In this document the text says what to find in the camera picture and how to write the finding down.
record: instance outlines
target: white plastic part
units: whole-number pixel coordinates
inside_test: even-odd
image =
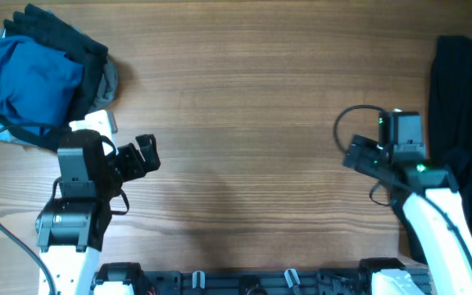
[[[374,295],[424,294],[405,270],[381,270],[373,274],[370,283]]]
[[[118,132],[114,114],[112,111],[106,110],[95,111],[87,114],[85,116],[85,120],[72,121],[69,123],[69,126],[72,131],[81,129],[96,130],[101,135],[107,136],[112,141],[112,143],[114,143],[114,138],[112,135]],[[105,152],[105,155],[107,155],[112,152],[112,147],[106,143],[103,143],[103,151]]]
[[[100,251],[87,247],[77,252],[75,246],[51,246],[48,252],[39,253],[54,278],[61,295],[89,295],[94,273],[98,267]],[[50,295],[45,275],[39,271],[39,295]]]
[[[449,188],[431,188],[425,191],[425,197],[449,215],[472,256],[472,237],[465,222],[460,194],[452,193]],[[443,217],[414,193],[407,198],[403,211],[424,249],[438,294],[472,294],[469,263]]]
[[[105,282],[94,289],[94,295],[134,295],[132,285],[123,282]]]

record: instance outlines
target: wood grain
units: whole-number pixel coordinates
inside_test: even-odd
[[[23,7],[1,4],[0,26]],[[372,179],[341,166],[331,127],[358,103],[425,114],[435,39],[472,38],[472,3],[42,8],[109,47],[120,72],[110,107],[117,143],[144,133],[158,140],[161,169],[125,184],[132,209],[111,222],[102,262],[281,270],[405,257],[396,217],[370,202]],[[341,138],[376,138],[377,127],[372,111],[353,112]],[[55,155],[0,143],[0,221],[31,247],[35,217],[58,175]],[[0,293],[35,293],[38,272],[0,233]]]

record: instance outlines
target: green light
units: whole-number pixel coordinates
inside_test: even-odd
[[[422,164],[419,164],[419,165],[416,165],[416,169],[418,170],[418,172],[424,172],[427,170],[427,167],[423,166]]]

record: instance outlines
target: wooden table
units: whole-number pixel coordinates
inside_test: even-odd
[[[25,6],[7,2],[0,26]],[[149,133],[158,140],[161,168],[125,184],[132,208],[111,222],[103,263],[282,270],[408,255],[395,215],[367,197],[374,180],[342,167],[331,128],[343,108],[360,103],[425,114],[435,39],[472,38],[472,4],[41,7],[109,47],[120,73],[110,106],[117,143]],[[341,139],[377,138],[376,116],[351,113]],[[58,175],[54,154],[0,143],[0,221],[31,247]],[[0,233],[0,294],[35,293],[38,272]]]

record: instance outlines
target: wooden tabletop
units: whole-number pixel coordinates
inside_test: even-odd
[[[22,11],[3,1],[2,20]],[[440,34],[472,38],[472,4],[153,2],[47,4],[109,47],[119,145],[155,134],[161,168],[124,185],[131,210],[107,230],[102,263],[145,270],[283,270],[408,256],[374,180],[341,165],[332,125],[368,103],[425,112]],[[341,139],[378,137],[374,111]],[[56,156],[0,143],[0,221],[35,248]],[[387,197],[380,190],[376,198]],[[113,202],[121,208],[120,200]],[[0,232],[0,294],[33,294],[38,267]]]

